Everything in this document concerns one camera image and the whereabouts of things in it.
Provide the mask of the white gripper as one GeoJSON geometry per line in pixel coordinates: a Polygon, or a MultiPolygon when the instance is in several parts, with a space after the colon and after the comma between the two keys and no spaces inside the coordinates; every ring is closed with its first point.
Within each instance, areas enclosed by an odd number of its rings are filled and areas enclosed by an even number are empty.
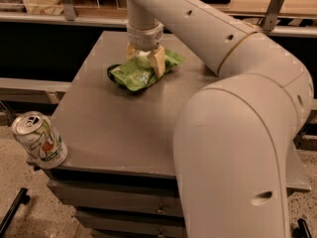
{"type": "Polygon", "coordinates": [[[140,30],[130,24],[127,25],[129,44],[127,44],[127,60],[135,59],[138,50],[150,51],[148,60],[155,70],[157,78],[165,73],[164,47],[159,46],[163,37],[163,25],[158,24],[152,29],[140,30]]]}

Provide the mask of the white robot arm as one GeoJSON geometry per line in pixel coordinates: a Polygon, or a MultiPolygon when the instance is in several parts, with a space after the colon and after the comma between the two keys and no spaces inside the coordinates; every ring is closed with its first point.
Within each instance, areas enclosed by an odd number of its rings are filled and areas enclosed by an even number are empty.
{"type": "Polygon", "coordinates": [[[286,49],[199,0],[127,0],[217,75],[174,127],[173,158],[188,238],[291,238],[286,159],[314,87],[286,49]]]}

